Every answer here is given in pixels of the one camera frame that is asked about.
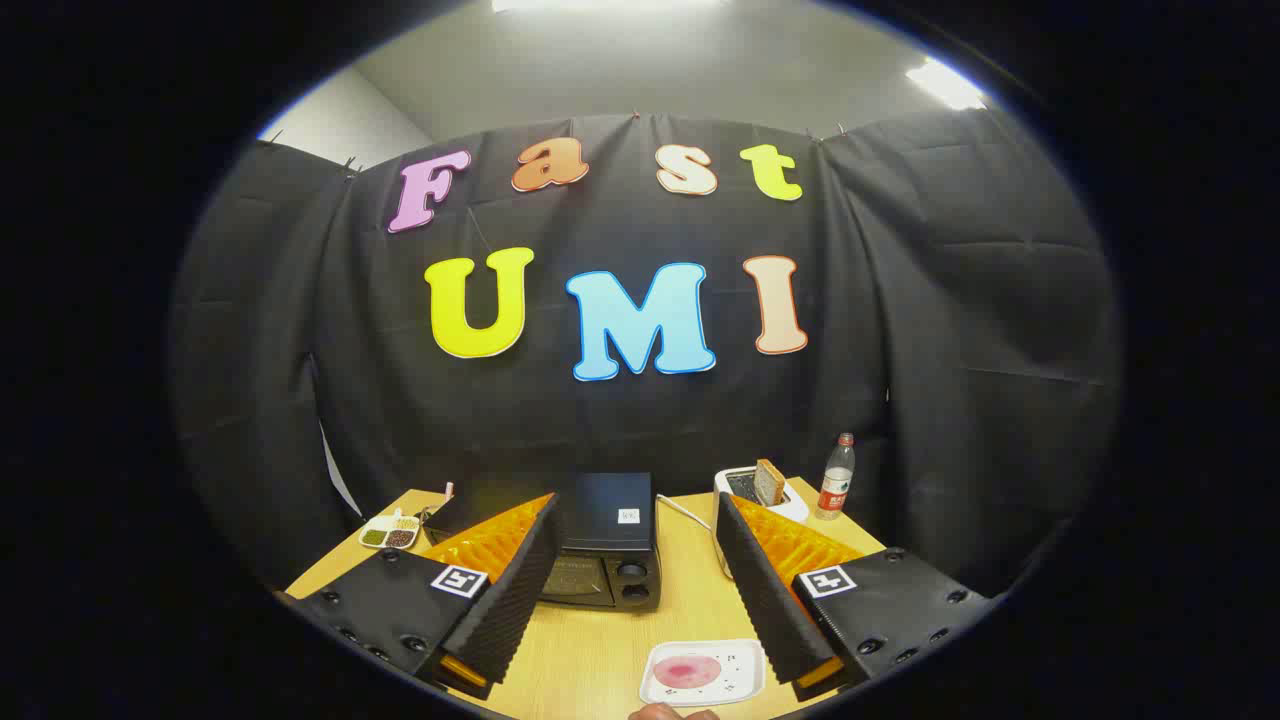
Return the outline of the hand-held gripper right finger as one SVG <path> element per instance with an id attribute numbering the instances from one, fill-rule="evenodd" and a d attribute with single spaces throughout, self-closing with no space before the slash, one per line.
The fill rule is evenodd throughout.
<path id="1" fill-rule="evenodd" d="M 914 553 L 863 553 L 736 495 L 716 538 L 777 680 L 800 701 L 906 667 L 973 628 L 993 600 Z"/>

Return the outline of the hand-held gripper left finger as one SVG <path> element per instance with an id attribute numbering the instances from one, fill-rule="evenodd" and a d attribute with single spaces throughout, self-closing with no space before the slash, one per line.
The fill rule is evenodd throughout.
<path id="1" fill-rule="evenodd" d="M 378 548 L 283 602 L 380 664 L 485 700 L 506 679 L 558 557 L 559 503 L 543 495 L 421 553 Z"/>

